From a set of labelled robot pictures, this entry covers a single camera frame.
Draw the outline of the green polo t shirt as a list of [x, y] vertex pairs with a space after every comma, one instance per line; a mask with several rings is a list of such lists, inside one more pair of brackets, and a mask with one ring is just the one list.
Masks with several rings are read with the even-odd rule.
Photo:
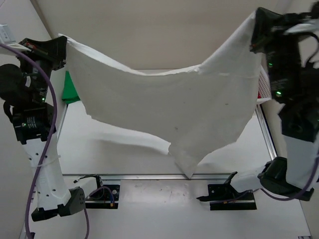
[[72, 82], [70, 73], [68, 71], [65, 72], [62, 101], [67, 105], [80, 101], [78, 93], [77, 93], [77, 91], [74, 87], [74, 84]]

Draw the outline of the white t shirt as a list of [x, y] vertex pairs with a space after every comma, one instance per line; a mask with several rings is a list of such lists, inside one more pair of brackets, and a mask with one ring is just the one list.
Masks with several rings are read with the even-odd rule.
[[204, 62], [146, 74], [67, 39], [67, 68], [86, 113], [113, 126], [170, 143], [190, 177], [213, 151], [237, 141], [258, 97], [262, 56], [250, 51], [256, 14]]

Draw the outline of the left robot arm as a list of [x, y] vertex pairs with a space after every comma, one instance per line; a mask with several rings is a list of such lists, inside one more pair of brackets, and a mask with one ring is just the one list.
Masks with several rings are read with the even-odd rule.
[[85, 208], [83, 189], [68, 189], [64, 182], [56, 146], [57, 106], [46, 102], [52, 71], [66, 63], [66, 44], [65, 36], [49, 41], [26, 38], [22, 50], [16, 52], [20, 65], [0, 68], [3, 110], [34, 172], [32, 191], [37, 193], [37, 207], [27, 214], [35, 222], [70, 216]]

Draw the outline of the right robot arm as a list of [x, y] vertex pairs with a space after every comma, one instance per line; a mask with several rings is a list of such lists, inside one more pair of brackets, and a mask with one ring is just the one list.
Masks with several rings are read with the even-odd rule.
[[260, 189], [279, 201], [309, 201], [319, 177], [319, 71], [309, 57], [301, 61], [299, 43], [316, 37], [319, 4], [309, 12], [278, 14], [256, 10], [250, 50], [266, 56], [271, 96], [279, 112], [287, 157], [276, 157], [252, 172], [228, 178], [229, 199]]

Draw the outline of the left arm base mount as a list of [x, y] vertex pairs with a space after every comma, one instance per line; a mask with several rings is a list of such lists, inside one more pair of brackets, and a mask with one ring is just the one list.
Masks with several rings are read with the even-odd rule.
[[120, 181], [104, 180], [98, 174], [80, 176], [73, 181], [85, 194], [87, 209], [117, 209], [120, 197]]

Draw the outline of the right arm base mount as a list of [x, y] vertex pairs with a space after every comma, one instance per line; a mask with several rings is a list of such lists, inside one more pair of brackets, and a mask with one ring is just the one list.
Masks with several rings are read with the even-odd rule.
[[230, 182], [238, 172], [233, 172], [223, 184], [208, 184], [208, 195], [199, 196], [200, 202], [209, 202], [211, 211], [256, 210], [253, 190], [237, 192]]

